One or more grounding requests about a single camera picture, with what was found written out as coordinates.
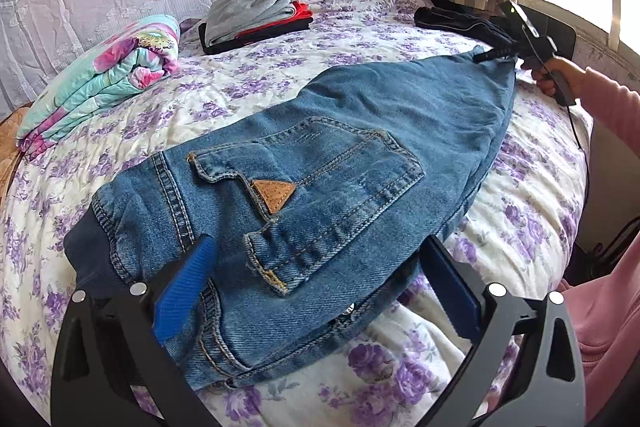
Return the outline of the person's right hand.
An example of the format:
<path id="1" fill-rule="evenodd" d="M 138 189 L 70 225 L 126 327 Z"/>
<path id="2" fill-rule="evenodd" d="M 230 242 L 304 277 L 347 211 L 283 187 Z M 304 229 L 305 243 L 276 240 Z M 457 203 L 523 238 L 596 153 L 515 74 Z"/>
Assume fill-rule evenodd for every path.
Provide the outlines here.
<path id="1" fill-rule="evenodd" d="M 532 78 L 536 81 L 540 91 L 550 98 L 555 96 L 555 83 L 551 78 L 552 74 L 561 74 L 567 81 L 574 98 L 580 98 L 582 85 L 586 79 L 585 69 L 580 68 L 572 61 L 564 57 L 552 57 L 544 63 L 544 66 L 534 66 L 532 68 Z"/>

